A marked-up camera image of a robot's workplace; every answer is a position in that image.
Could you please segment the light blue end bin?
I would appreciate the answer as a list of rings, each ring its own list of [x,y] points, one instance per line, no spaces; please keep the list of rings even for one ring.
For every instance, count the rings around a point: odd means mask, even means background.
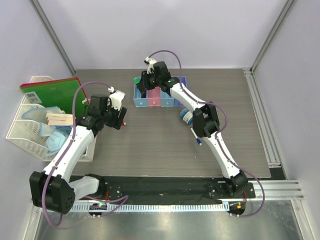
[[[134,81],[134,91],[133,91],[133,102],[136,108],[146,108],[148,107],[148,100],[146,97],[142,97],[137,85]]]

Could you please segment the wooden blocks stack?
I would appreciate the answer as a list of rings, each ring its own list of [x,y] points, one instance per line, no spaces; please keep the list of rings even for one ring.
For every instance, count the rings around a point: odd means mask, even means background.
[[[72,126],[73,115],[65,113],[47,113],[46,119],[49,126]]]

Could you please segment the green folder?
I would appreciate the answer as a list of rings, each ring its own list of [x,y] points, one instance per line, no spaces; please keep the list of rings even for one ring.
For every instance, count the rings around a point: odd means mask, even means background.
[[[45,108],[58,107],[66,114],[72,114],[73,106],[75,106],[75,115],[78,116],[85,111],[85,106],[88,105],[87,95],[83,89],[78,92],[76,101],[73,103],[76,90],[80,86],[80,80],[77,77],[72,77],[25,83],[20,86],[20,89],[33,104],[39,104]]]

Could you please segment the blue white marker pen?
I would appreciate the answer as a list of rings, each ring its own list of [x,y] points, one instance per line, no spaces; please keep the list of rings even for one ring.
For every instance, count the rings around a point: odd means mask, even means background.
[[[195,133],[194,129],[191,127],[190,130],[191,130],[193,136],[195,137],[195,139],[196,139],[196,141],[197,141],[197,144],[198,144],[199,146],[201,146],[201,145],[202,145],[202,142],[201,142],[200,138],[197,136],[197,134]]]

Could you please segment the blue plastic bin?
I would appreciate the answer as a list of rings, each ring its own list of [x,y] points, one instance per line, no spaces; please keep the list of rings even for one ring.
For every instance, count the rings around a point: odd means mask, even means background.
[[[173,107],[175,99],[166,92],[161,92],[161,107]]]

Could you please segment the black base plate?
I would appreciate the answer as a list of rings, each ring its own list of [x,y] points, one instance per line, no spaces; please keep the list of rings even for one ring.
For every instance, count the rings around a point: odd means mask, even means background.
[[[256,197],[252,183],[231,193],[224,178],[103,176],[102,179],[97,193],[89,196],[110,201],[127,195],[127,205],[206,205]]]

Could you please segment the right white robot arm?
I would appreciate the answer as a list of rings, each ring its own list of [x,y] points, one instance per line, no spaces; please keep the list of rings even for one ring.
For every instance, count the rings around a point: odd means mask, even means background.
[[[162,92],[181,102],[192,113],[195,134],[209,146],[220,166],[226,193],[233,198],[242,195],[248,179],[244,171],[236,166],[223,141],[216,106],[198,98],[180,79],[171,76],[165,62],[148,57],[144,63],[147,70],[141,72],[140,81],[135,83],[140,93],[146,95],[148,90],[159,87]]]

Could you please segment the blue slime jar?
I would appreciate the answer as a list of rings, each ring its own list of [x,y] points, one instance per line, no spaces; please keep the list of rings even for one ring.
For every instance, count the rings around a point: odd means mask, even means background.
[[[184,108],[180,114],[180,119],[185,122],[188,126],[193,123],[193,113],[189,111],[187,108]]]

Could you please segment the pink plastic bin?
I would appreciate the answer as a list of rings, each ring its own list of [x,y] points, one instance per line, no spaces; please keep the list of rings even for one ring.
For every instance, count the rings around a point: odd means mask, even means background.
[[[147,102],[149,107],[161,106],[161,89],[159,87],[147,90]]]

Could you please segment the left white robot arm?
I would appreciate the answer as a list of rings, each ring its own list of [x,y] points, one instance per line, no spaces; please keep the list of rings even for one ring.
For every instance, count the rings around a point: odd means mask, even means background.
[[[29,178],[33,205],[60,214],[67,214],[75,201],[86,196],[100,200],[107,192],[104,177],[87,174],[70,181],[71,174],[88,145],[104,126],[119,130],[127,109],[122,106],[125,93],[94,94],[85,113],[75,119],[69,137],[54,159],[42,172]]]

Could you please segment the white mesh desk organizer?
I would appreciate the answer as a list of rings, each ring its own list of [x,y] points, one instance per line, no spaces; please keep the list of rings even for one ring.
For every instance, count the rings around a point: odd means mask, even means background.
[[[39,104],[31,103],[24,96],[5,138],[37,159],[50,162],[55,156],[48,156],[49,149],[45,147],[47,138],[39,136],[40,124],[34,120],[22,118],[25,112],[40,107]]]

